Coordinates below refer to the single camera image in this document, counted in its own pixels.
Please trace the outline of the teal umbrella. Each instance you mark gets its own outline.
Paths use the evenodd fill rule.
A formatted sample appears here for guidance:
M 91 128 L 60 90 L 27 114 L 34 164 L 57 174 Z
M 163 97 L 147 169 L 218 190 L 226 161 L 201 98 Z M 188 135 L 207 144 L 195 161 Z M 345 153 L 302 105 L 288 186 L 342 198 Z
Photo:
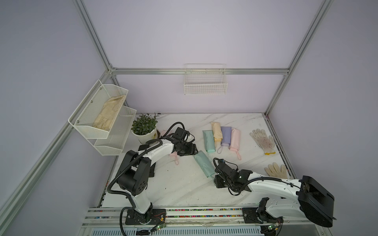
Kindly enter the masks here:
M 207 178 L 212 177 L 215 174 L 215 168 L 211 164 L 210 159 L 203 151 L 199 151 L 194 156 L 194 159 Z
M 214 135 L 212 130 L 203 130 L 204 146 L 208 153 L 214 153 L 216 151 Z

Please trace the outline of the black umbrella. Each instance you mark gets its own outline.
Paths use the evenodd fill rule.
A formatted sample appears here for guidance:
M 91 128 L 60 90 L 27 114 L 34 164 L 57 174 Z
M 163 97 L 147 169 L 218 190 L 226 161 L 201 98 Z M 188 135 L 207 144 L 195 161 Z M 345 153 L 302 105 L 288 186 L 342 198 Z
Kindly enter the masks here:
M 153 178 L 155 176 L 155 167 L 156 167 L 156 163 L 151 165 L 150 171 L 149 171 L 149 178 Z

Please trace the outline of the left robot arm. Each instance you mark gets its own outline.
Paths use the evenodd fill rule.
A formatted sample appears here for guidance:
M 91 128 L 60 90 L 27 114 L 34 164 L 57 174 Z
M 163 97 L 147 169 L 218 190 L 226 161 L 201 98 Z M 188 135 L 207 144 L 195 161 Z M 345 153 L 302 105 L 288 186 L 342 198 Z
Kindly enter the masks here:
M 145 193 L 148 180 L 154 175 L 155 163 L 172 153 L 178 156 L 198 154 L 195 139 L 189 138 L 191 134 L 184 124 L 176 122 L 174 125 L 178 126 L 175 132 L 167 130 L 161 137 L 146 141 L 138 151 L 128 151 L 115 178 L 107 186 L 107 193 L 123 195 L 131 203 L 120 212 L 119 225 L 123 236 L 126 235 L 125 224 L 153 225 L 152 229 L 139 232 L 140 235 L 150 235 L 165 224 L 166 210 L 154 209 Z

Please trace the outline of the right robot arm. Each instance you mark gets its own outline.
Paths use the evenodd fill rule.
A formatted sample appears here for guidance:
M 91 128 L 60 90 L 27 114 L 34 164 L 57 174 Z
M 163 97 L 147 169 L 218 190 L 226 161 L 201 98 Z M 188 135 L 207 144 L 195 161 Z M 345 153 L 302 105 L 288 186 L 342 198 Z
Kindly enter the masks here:
M 262 198 L 256 208 L 256 221 L 282 222 L 285 217 L 307 218 L 316 225 L 331 228 L 335 217 L 334 196 L 310 176 L 283 179 L 249 170 L 233 169 L 224 159 L 214 158 L 215 186 L 227 188 L 233 196 L 244 191 L 272 194 L 277 200 Z

